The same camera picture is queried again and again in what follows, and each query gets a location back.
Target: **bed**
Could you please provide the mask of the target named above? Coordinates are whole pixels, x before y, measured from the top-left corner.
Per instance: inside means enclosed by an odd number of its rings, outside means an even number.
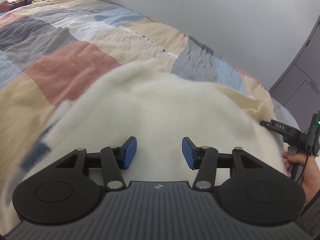
[[[11,167],[34,165],[23,159],[62,102],[105,73],[150,58],[183,79],[269,100],[278,120],[297,127],[259,81],[192,36],[108,0],[47,0],[0,16],[0,189]]]

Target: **grey cabinet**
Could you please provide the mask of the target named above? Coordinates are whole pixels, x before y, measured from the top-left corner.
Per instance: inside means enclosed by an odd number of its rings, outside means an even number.
[[[303,132],[309,128],[312,114],[320,110],[320,26],[318,23],[284,75],[270,89],[271,96],[291,112]]]

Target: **blue rubber pad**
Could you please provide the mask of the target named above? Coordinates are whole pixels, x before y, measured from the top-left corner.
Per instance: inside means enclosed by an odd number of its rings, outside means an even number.
[[[130,164],[133,160],[133,157],[136,154],[136,151],[137,151],[137,139],[134,138],[124,152],[123,166],[125,169],[130,167]]]
[[[189,146],[189,144],[184,138],[182,139],[182,153],[187,161],[189,168],[194,169],[196,167],[196,160],[193,156],[192,148]]]

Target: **black cable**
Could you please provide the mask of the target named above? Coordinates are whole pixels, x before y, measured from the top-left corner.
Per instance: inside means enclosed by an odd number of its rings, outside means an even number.
[[[309,155],[307,155],[307,157],[306,157],[306,161],[305,161],[305,163],[304,163],[304,165],[303,165],[302,172],[301,172],[299,178],[297,179],[297,182],[299,182],[299,180],[301,179],[301,176],[303,175],[303,172],[304,172],[304,170],[305,170],[305,168],[306,168],[306,166],[307,166],[308,158],[309,158]]]

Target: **grey ribbed panel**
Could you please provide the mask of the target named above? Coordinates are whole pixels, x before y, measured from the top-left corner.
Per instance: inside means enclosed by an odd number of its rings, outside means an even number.
[[[132,182],[108,193],[101,205],[72,224],[48,227],[21,223],[7,240],[301,240],[311,239],[295,223],[275,228],[239,222],[209,193],[186,182]]]

